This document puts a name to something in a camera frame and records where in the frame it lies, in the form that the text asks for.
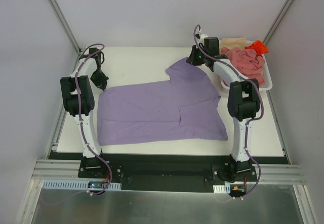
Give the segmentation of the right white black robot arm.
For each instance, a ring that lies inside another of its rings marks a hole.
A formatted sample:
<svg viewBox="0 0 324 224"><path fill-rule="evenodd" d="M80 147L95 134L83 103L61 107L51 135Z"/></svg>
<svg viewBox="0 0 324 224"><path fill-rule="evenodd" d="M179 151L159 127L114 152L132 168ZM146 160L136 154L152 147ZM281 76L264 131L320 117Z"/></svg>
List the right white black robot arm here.
<svg viewBox="0 0 324 224"><path fill-rule="evenodd" d="M187 63L206 65L229 86L227 109L234 125L233 147L229 162L218 170L218 177L229 182L239 181L252 170L252 122L259 119L259 111L260 116L264 114L258 81L242 75L225 55L220 54L217 37L195 32L194 42Z"/></svg>

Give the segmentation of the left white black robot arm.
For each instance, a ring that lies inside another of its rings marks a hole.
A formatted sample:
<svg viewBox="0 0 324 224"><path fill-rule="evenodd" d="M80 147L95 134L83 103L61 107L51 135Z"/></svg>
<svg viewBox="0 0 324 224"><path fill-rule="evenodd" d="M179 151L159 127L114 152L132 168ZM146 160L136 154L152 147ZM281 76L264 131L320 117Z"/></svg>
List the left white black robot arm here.
<svg viewBox="0 0 324 224"><path fill-rule="evenodd" d="M81 138L83 156L100 156L102 148L98 143L93 123L95 98L92 85L104 91L109 77L102 71L105 61L105 45L95 43L80 54L74 71L60 79L64 110L74 119Z"/></svg>

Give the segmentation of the purple t shirt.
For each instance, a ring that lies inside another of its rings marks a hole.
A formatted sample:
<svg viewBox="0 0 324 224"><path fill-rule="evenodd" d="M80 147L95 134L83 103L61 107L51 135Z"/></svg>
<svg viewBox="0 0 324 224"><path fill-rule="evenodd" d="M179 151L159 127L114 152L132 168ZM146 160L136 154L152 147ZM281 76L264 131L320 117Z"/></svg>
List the purple t shirt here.
<svg viewBox="0 0 324 224"><path fill-rule="evenodd" d="M208 75L185 59L166 74L167 81L115 86L99 96L100 145L228 139L217 110L221 96Z"/></svg>

